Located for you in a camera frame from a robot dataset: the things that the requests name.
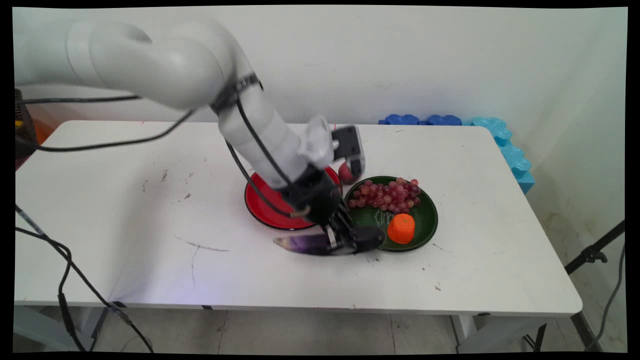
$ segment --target white table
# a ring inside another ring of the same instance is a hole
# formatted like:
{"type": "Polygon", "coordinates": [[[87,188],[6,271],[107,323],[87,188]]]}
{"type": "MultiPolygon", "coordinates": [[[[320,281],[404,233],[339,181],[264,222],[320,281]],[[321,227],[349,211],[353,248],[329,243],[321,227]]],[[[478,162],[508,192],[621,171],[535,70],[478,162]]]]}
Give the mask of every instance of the white table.
{"type": "MultiPolygon", "coordinates": [[[[168,126],[70,121],[45,144],[139,138],[168,126]]],[[[188,122],[158,141],[113,149],[38,151],[16,172],[16,202],[71,249],[108,301],[128,307],[455,315],[460,352],[488,350],[524,327],[582,309],[486,129],[360,126],[364,177],[418,179],[436,205],[438,229],[412,252],[316,257],[276,246],[272,240],[287,232],[249,214],[246,181],[217,126],[188,122]],[[471,316],[479,313],[496,325],[477,330],[471,316]]],[[[57,304],[62,257],[17,233],[15,264],[14,304],[57,304]]],[[[101,305],[73,272],[65,295],[71,306],[101,305]]]]}

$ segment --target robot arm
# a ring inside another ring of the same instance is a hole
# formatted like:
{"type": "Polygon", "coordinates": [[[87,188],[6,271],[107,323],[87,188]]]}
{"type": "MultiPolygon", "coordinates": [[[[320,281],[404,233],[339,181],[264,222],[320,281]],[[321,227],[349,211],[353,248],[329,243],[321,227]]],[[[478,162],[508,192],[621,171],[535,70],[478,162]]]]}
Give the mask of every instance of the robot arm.
{"type": "MultiPolygon", "coordinates": [[[[130,24],[92,20],[57,22],[28,36],[14,34],[13,40],[16,85],[64,83],[128,90],[182,110],[218,104],[221,94],[253,75],[235,38],[212,20],[183,24],[158,43],[130,24]]],[[[327,232],[326,253],[377,247],[371,244],[382,240],[380,234],[373,242],[368,236],[358,246],[340,191],[323,171],[333,160],[346,158],[359,175],[364,157],[357,129],[331,134],[324,118],[316,117],[301,138],[267,101],[258,83],[233,95],[237,106],[212,106],[220,132],[294,209],[310,208],[305,218],[327,232]],[[246,119],[288,181],[265,156],[246,119]],[[338,149],[333,149],[333,140],[339,141],[338,149]]]]}

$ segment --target grapes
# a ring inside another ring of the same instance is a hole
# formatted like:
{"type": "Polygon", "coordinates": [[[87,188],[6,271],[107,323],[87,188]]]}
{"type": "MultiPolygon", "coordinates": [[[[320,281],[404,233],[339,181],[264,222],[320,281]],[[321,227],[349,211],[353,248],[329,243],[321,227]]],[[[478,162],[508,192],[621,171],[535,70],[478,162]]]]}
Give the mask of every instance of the grapes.
{"type": "Polygon", "coordinates": [[[407,181],[398,177],[395,181],[385,184],[374,184],[366,180],[358,185],[351,193],[352,199],[347,201],[349,208],[364,208],[371,206],[394,214],[409,213],[409,209],[420,205],[418,195],[422,190],[418,187],[418,180],[407,181]]]}

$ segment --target red apple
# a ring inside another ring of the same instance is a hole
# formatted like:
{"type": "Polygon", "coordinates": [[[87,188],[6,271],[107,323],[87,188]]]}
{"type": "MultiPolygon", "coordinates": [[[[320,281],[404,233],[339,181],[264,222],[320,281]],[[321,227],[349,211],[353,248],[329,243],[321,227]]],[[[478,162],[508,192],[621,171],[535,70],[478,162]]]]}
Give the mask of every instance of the red apple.
{"type": "Polygon", "coordinates": [[[338,177],[344,184],[347,184],[347,185],[355,183],[356,181],[358,181],[358,178],[359,178],[351,174],[351,172],[349,171],[349,168],[347,167],[346,161],[343,162],[342,165],[340,165],[340,168],[338,169],[338,177]]]}

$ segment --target black cable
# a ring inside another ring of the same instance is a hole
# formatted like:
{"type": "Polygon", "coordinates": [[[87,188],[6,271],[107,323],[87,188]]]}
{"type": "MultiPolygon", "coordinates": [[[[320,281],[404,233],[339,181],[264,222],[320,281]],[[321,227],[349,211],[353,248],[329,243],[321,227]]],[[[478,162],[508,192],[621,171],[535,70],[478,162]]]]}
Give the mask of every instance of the black cable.
{"type": "Polygon", "coordinates": [[[151,344],[147,341],[147,338],[142,335],[142,332],[140,332],[140,330],[138,330],[138,328],[135,325],[133,325],[133,323],[131,323],[130,325],[133,331],[135,331],[136,334],[138,334],[138,336],[140,337],[140,339],[142,339],[142,342],[145,343],[145,345],[147,346],[147,349],[149,349],[149,352],[153,354],[154,349],[151,347],[151,344]]]}
{"type": "Polygon", "coordinates": [[[45,97],[43,99],[23,99],[16,100],[16,105],[27,104],[50,104],[52,102],[113,102],[125,100],[138,100],[142,97],[138,95],[114,96],[114,97],[45,97]]]}
{"type": "Polygon", "coordinates": [[[593,347],[593,345],[596,345],[598,340],[602,337],[602,334],[604,334],[604,325],[607,323],[607,315],[609,314],[609,307],[611,307],[613,298],[618,293],[618,289],[620,289],[620,285],[622,284],[622,266],[625,260],[625,246],[626,244],[622,245],[622,254],[620,254],[620,264],[618,266],[618,283],[616,284],[616,288],[613,289],[613,292],[611,293],[611,297],[609,297],[607,306],[605,306],[604,308],[604,313],[602,314],[602,324],[600,324],[600,332],[598,333],[598,336],[596,336],[596,338],[593,339],[593,341],[584,349],[584,351],[589,351],[589,349],[593,347]]]}
{"type": "Polygon", "coordinates": [[[251,187],[253,188],[255,193],[260,197],[260,199],[264,201],[264,203],[267,204],[267,206],[269,206],[271,209],[273,209],[273,211],[277,212],[278,214],[286,216],[288,218],[292,217],[290,213],[278,209],[278,207],[275,206],[273,203],[271,203],[271,201],[267,200],[267,198],[262,194],[262,192],[258,190],[258,187],[253,183],[253,181],[251,180],[251,177],[249,176],[249,174],[247,174],[246,170],[244,169],[244,166],[242,166],[242,163],[240,163],[240,159],[238,159],[238,156],[236,155],[236,151],[234,150],[233,146],[231,146],[231,144],[227,142],[227,147],[231,152],[231,157],[234,159],[234,161],[236,162],[236,165],[242,172],[242,175],[244,175],[244,178],[247,180],[249,185],[251,185],[251,187]]]}
{"type": "MultiPolygon", "coordinates": [[[[53,241],[52,239],[49,239],[48,237],[36,234],[36,233],[32,233],[31,231],[22,229],[20,227],[15,227],[15,230],[23,233],[23,234],[27,234],[29,236],[33,236],[34,238],[38,238],[44,241],[53,241]]],[[[63,253],[60,249],[56,248],[56,251],[58,251],[58,253],[60,255],[62,255],[63,258],[67,259],[67,255],[65,253],[63,253]]],[[[84,274],[82,273],[82,271],[80,271],[80,269],[78,269],[78,267],[76,266],[76,264],[71,261],[71,267],[76,271],[76,273],[78,274],[78,276],[80,276],[80,278],[84,281],[84,283],[89,287],[89,289],[95,294],[95,296],[100,300],[101,303],[103,303],[106,307],[111,307],[111,304],[109,304],[107,302],[107,300],[104,300],[104,298],[102,297],[102,295],[100,295],[100,293],[93,287],[93,285],[89,282],[89,280],[84,276],[84,274]]]]}
{"type": "Polygon", "coordinates": [[[249,119],[246,117],[246,114],[244,113],[244,107],[242,106],[242,102],[240,101],[240,96],[236,101],[236,105],[238,107],[238,110],[240,111],[240,116],[242,116],[242,120],[244,121],[244,124],[246,125],[247,129],[249,129],[249,132],[253,136],[253,139],[255,140],[255,142],[258,143],[258,146],[260,147],[260,149],[262,149],[262,152],[264,153],[265,157],[267,157],[267,160],[269,160],[269,162],[271,163],[271,166],[273,166],[273,168],[276,170],[278,175],[282,177],[282,179],[287,183],[287,185],[292,186],[293,183],[291,182],[289,177],[282,171],[282,169],[278,166],[276,161],[271,157],[271,154],[269,153],[267,148],[264,146],[264,143],[262,143],[262,140],[260,140],[260,137],[253,129],[253,126],[251,126],[251,124],[249,123],[249,119]]]}
{"type": "Polygon", "coordinates": [[[136,144],[136,143],[150,142],[150,141],[157,140],[157,139],[160,139],[160,138],[168,135],[176,127],[180,126],[181,123],[183,123],[190,116],[192,116],[193,113],[194,113],[194,110],[189,110],[178,121],[176,121],[173,125],[171,125],[167,130],[165,130],[164,132],[162,132],[162,133],[160,133],[158,135],[151,136],[150,138],[142,138],[142,139],[137,139],[137,140],[126,140],[126,141],[121,141],[121,142],[97,143],[97,144],[94,144],[94,145],[75,146],[75,147],[48,147],[48,146],[42,146],[42,145],[38,145],[37,143],[29,142],[29,141],[27,141],[27,140],[25,140],[25,139],[23,139],[23,138],[21,138],[21,137],[19,137],[17,135],[15,136],[15,141],[21,143],[22,145],[25,145],[26,147],[29,147],[30,149],[33,149],[33,150],[42,150],[42,151],[49,151],[49,152],[83,151],[83,150],[103,149],[105,147],[133,145],[133,144],[136,144]]]}

